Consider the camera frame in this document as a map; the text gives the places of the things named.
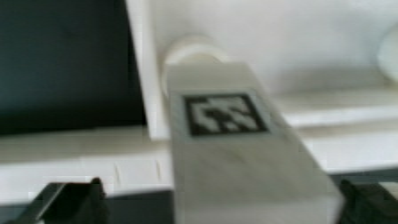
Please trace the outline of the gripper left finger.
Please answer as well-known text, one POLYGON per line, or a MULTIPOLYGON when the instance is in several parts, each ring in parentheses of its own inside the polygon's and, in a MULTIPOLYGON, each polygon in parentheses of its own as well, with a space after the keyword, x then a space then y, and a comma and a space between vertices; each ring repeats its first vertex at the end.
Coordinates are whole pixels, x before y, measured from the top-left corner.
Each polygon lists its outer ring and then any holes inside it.
POLYGON ((51 182, 15 219, 17 224, 108 224, 101 179, 51 182))

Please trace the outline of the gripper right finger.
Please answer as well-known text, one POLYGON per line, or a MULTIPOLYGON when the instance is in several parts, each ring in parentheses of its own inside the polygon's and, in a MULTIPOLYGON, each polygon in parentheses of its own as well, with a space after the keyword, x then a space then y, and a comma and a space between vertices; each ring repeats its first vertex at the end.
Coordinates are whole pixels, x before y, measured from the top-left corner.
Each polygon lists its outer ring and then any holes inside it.
POLYGON ((398 224, 398 182, 341 181, 344 206, 337 224, 398 224))

